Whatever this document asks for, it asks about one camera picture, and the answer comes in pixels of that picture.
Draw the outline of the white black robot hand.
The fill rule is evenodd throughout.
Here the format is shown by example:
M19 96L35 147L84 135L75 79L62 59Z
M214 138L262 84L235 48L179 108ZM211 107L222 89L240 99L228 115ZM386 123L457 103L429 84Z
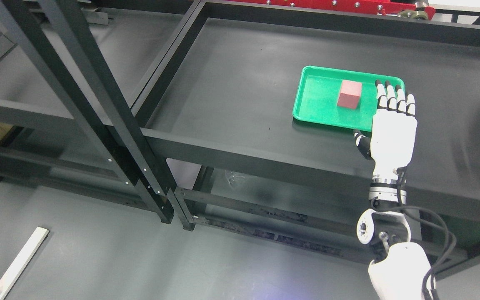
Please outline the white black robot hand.
M388 80L376 80L377 109L373 116L371 137L354 130L353 137L359 152L375 162L372 180L375 183L394 183L399 171L411 162L417 131L416 101L400 85Z

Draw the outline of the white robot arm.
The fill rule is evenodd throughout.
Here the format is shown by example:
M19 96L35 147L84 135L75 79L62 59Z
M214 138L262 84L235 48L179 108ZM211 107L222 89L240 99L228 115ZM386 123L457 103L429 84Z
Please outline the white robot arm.
M411 240L403 212L406 193L395 179L373 179L370 207L360 216L356 234L373 254L368 265L371 284L381 300L430 300L430 263L421 245Z

